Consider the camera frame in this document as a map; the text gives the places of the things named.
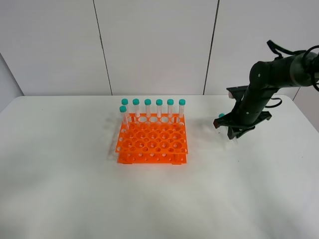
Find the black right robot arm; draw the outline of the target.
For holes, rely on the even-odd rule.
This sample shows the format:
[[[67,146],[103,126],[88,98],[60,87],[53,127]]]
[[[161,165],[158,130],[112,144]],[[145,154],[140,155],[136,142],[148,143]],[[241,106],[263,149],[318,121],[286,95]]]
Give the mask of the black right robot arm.
[[[273,61],[259,61],[249,74],[249,85],[228,88],[229,97],[236,103],[232,111],[214,120],[215,128],[228,128],[229,139],[240,138],[254,130],[256,125],[269,120],[269,100],[282,88],[319,88],[319,56],[313,50],[289,51],[273,41],[267,41],[270,50],[277,55]]]

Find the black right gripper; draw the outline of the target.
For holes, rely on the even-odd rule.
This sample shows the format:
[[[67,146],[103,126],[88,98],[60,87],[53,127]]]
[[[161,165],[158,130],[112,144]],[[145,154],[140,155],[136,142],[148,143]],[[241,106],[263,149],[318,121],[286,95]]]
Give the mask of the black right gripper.
[[[257,124],[272,117],[268,111],[263,111],[271,97],[271,89],[253,89],[248,86],[242,100],[236,101],[232,111],[213,121],[214,127],[227,127],[229,139],[241,137],[254,130]]]

